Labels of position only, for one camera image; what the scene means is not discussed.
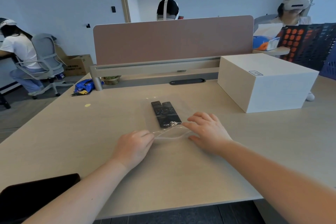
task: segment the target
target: blue jeans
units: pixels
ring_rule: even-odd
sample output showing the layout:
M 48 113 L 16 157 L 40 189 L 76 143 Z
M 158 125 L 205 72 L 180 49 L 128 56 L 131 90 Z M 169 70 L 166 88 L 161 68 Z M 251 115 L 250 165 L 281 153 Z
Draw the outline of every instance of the blue jeans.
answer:
M 37 73 L 37 72 L 44 71 L 43 68 L 30 69 L 30 68 L 25 67 L 25 69 L 27 69 L 31 73 Z M 10 71 L 9 75 L 19 84 L 21 84 L 28 92 L 39 91 L 40 87 L 43 86 L 40 80 L 23 79 L 23 76 L 27 76 L 27 74 L 18 68 L 13 71 Z

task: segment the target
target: brown partition panel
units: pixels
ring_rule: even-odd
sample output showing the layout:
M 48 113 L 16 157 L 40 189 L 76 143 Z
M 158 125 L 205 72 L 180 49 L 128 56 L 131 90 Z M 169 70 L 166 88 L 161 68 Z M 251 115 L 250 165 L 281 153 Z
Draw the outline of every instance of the brown partition panel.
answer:
M 97 25 L 97 65 L 252 53 L 253 17 Z

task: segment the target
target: hand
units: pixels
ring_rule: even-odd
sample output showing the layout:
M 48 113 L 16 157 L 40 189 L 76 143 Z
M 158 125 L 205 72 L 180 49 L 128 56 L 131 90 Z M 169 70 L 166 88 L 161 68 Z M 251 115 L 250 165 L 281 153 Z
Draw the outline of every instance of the hand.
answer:
M 154 135 L 147 130 L 122 135 L 114 149 L 112 160 L 120 162 L 130 171 L 145 158 L 153 141 Z
M 196 112 L 188 121 L 194 123 L 183 122 L 182 125 L 199 135 L 189 139 L 209 153 L 220 155 L 225 144 L 232 141 L 216 115 Z

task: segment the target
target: white vr headset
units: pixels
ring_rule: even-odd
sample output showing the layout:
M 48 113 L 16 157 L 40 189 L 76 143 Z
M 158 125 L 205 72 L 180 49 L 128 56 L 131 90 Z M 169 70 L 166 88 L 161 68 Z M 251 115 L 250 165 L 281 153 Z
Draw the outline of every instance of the white vr headset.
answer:
M 282 3 L 286 11 L 304 10 L 313 5 L 312 0 L 284 0 Z
M 11 19 L 6 19 L 6 20 L 4 20 L 3 22 L 0 23 L 0 28 L 2 28 L 5 25 L 13 26 L 13 25 L 16 25 L 16 22 L 11 20 Z
M 177 20 L 179 18 L 180 9 L 178 10 L 178 13 L 177 13 L 175 18 L 174 18 L 174 15 L 168 15 L 168 17 L 167 17 L 167 3 L 168 3 L 168 0 L 165 0 L 164 6 L 163 6 L 163 18 L 158 18 L 158 14 L 156 14 L 156 20 L 157 21 L 173 21 L 173 20 Z

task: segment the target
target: white box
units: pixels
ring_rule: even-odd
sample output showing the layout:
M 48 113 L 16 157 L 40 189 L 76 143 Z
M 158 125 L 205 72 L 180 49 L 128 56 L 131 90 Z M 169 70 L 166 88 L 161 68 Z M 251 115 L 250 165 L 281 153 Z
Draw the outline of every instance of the white box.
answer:
M 220 58 L 218 84 L 244 112 L 301 108 L 318 71 L 267 54 Z

